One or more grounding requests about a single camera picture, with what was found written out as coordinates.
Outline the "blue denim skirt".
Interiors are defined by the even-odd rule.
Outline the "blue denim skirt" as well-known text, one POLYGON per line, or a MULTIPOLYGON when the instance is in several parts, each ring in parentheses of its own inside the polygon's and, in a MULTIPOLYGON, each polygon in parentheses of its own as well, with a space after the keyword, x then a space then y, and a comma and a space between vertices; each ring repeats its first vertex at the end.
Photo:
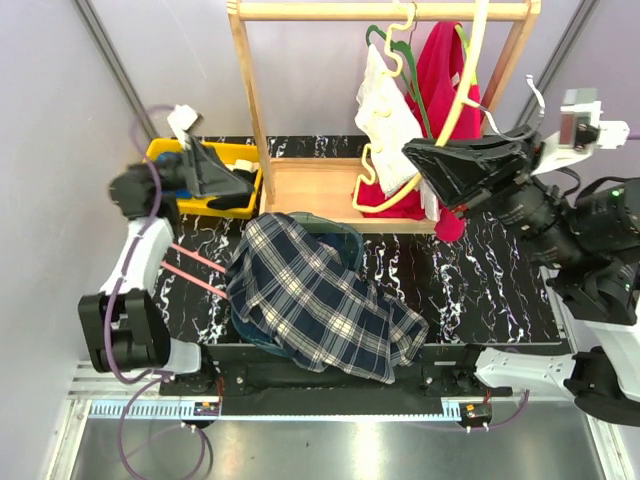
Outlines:
POLYGON ((349 270, 359 271, 363 265, 364 245, 362 239, 351 233, 311 233, 323 247, 335 254, 339 262, 349 270))

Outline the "cream plastic hanger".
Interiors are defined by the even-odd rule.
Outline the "cream plastic hanger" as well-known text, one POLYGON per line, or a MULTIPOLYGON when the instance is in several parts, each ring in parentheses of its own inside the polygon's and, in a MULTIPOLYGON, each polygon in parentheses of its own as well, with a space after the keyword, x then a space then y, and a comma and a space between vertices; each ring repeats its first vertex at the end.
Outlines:
MULTIPOLYGON (((403 61, 401 56, 397 53, 393 52, 391 49, 391 42, 393 37, 393 32, 396 30, 406 31, 414 22, 414 18, 417 14, 417 8, 413 5, 402 4, 398 1, 394 3, 397 7, 402 7, 407 12, 407 21, 403 24, 393 23, 389 26, 384 44, 384 54, 393 59, 396 62, 396 67, 391 70, 391 75, 394 79, 401 75, 403 71, 403 61)), ((445 146, 447 141, 450 139, 451 134, 453 132, 454 127, 459 119, 459 116, 463 110, 463 107, 478 107, 479 104, 472 99, 469 98, 468 93, 471 86, 471 80, 473 76, 473 72, 476 71, 476 66, 479 60, 479 55, 482 49, 482 42, 484 38, 484 33, 486 29, 486 24, 488 21, 488 13, 489 13, 489 3, 487 1, 477 1, 475 3, 473 24, 472 24, 472 33, 470 37, 470 52, 469 58, 466 60, 463 72, 460 77, 460 82, 458 84, 457 93, 455 94, 455 98, 451 104, 449 113, 445 120, 444 126, 441 130, 440 135, 437 137, 435 144, 437 146, 445 146)), ((385 200, 380 204, 382 207, 382 211, 389 209, 390 207, 396 205, 400 200, 404 199, 412 190, 423 189, 425 191, 429 191, 430 188, 427 186, 426 180, 423 178, 422 174, 418 172, 415 176, 415 179, 411 181, 411 183, 402 187, 401 190, 393 196, 393 198, 389 201, 385 200)))

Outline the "navy plaid skirt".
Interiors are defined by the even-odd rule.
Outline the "navy plaid skirt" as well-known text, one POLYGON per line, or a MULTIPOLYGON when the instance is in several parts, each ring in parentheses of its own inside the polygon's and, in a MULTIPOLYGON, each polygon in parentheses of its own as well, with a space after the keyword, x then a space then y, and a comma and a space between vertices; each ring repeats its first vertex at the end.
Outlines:
POLYGON ((427 321, 342 262, 294 218, 251 220, 227 267, 238 334, 321 373, 329 367, 391 384, 417 358, 427 321))

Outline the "pink plastic hanger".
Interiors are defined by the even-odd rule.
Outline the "pink plastic hanger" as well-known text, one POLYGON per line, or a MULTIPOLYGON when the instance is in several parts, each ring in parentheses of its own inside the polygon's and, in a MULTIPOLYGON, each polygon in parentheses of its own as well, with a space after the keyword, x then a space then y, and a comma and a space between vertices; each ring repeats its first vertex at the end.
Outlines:
POLYGON ((198 264, 198 267, 183 269, 176 263, 162 260, 161 267, 164 270, 171 273, 172 275, 182 278, 190 284, 196 285, 201 289, 206 290, 214 296, 217 296, 224 300, 228 299, 228 295, 222 287, 212 284, 202 275, 204 269, 207 269, 210 272, 214 272, 218 276, 226 274, 227 270, 222 265, 202 256, 197 251, 189 250, 176 243, 172 243, 169 246, 169 249, 175 252, 176 259, 189 259, 193 264, 198 264))

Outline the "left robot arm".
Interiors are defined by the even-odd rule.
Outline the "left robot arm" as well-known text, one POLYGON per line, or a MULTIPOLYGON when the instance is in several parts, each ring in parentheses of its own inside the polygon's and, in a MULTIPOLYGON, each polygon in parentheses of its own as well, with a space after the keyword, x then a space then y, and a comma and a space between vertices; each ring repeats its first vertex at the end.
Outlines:
POLYGON ((153 301, 156 279, 175 246, 179 217, 201 213, 223 193, 249 197, 229 217, 248 217, 256 204, 262 171, 251 145, 157 138, 142 160, 109 184, 111 201, 127 221, 127 237, 100 290, 78 303, 92 367, 124 384, 149 374, 181 376, 196 396, 215 386, 216 372, 201 346, 175 339, 153 301))

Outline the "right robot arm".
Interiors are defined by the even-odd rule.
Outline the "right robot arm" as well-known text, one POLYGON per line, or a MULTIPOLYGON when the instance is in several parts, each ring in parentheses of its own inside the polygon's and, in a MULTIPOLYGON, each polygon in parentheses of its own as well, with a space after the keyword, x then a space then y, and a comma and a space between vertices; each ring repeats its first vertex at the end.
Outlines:
POLYGON ((584 413, 639 423, 639 182, 607 177, 568 202, 540 170, 562 150, 532 131, 438 146, 414 139, 404 154, 441 203, 468 219, 487 213, 514 235, 530 262, 552 271, 548 287, 597 338, 563 356, 471 346, 454 370, 466 396, 510 388, 570 398, 584 413))

